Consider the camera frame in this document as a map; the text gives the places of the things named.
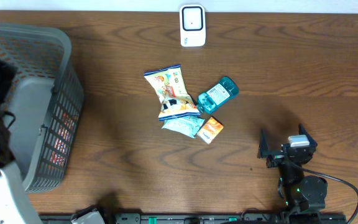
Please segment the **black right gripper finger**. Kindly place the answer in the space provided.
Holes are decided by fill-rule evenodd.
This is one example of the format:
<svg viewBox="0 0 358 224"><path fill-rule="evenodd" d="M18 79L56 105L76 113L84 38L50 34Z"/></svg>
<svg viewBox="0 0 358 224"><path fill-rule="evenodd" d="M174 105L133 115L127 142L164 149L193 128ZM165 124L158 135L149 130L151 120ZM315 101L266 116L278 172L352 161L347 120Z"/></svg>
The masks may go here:
<svg viewBox="0 0 358 224"><path fill-rule="evenodd" d="M269 145L267 142L267 138L263 129L260 130L260 141L259 141L259 149L257 153L257 157L267 158L270 155Z"/></svg>
<svg viewBox="0 0 358 224"><path fill-rule="evenodd" d="M307 130L304 128L304 126L300 123L298 125L298 132L299 135L305 135L307 140L309 141L310 147L317 147L318 143L309 135Z"/></svg>

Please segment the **small orange box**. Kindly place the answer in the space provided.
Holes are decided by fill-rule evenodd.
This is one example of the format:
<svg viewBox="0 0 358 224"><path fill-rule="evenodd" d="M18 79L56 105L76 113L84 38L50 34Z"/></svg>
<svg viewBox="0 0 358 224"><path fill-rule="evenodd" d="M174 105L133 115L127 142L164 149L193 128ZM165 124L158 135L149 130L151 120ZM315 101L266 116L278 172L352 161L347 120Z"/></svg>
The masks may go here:
<svg viewBox="0 0 358 224"><path fill-rule="evenodd" d="M217 135L223 130L224 126L213 116L200 128L197 136L206 144L211 144Z"/></svg>

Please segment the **teal mouthwash bottle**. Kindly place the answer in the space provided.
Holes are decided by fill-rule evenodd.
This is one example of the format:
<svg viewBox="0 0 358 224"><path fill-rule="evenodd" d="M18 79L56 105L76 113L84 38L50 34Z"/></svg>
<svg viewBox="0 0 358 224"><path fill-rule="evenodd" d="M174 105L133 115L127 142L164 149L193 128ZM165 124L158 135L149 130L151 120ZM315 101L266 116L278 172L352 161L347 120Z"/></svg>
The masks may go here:
<svg viewBox="0 0 358 224"><path fill-rule="evenodd" d="M239 94L239 88L232 79L225 76L218 83L198 96L197 108L201 113L213 114L227 101Z"/></svg>

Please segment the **green wet wipes pack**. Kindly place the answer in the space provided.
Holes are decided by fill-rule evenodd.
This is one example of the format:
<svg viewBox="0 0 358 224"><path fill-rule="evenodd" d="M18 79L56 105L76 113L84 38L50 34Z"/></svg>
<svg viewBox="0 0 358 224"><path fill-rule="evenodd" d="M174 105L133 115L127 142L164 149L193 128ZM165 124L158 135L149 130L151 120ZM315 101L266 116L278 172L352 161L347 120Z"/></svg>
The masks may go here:
<svg viewBox="0 0 358 224"><path fill-rule="evenodd" d="M190 138L195 138L195 135L200 130L203 124L203 118L190 115L181 118L165 120L162 129L176 131Z"/></svg>

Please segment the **large snack bag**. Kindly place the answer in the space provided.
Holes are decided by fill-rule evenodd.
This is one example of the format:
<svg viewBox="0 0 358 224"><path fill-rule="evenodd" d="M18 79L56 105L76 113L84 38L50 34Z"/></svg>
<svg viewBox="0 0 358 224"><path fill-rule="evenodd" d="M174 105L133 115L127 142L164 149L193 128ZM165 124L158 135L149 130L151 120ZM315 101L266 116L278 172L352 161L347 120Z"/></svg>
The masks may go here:
<svg viewBox="0 0 358 224"><path fill-rule="evenodd" d="M144 78L153 87L160 101L160 121L201 114L186 90L180 65L145 72Z"/></svg>

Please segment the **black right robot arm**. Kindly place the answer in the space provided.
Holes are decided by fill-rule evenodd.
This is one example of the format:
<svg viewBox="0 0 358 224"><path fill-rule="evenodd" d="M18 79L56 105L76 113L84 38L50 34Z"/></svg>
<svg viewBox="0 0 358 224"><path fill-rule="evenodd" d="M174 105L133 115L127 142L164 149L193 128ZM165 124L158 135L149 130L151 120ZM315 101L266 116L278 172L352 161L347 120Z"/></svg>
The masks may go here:
<svg viewBox="0 0 358 224"><path fill-rule="evenodd" d="M302 124L298 125L298 134L289 136L279 151L271 151L265 133L260 132L257 157L265 159L268 168L278 168L280 196L297 212L317 212L326 206L327 181L315 175L305 175L302 168L313 158L317 146Z"/></svg>

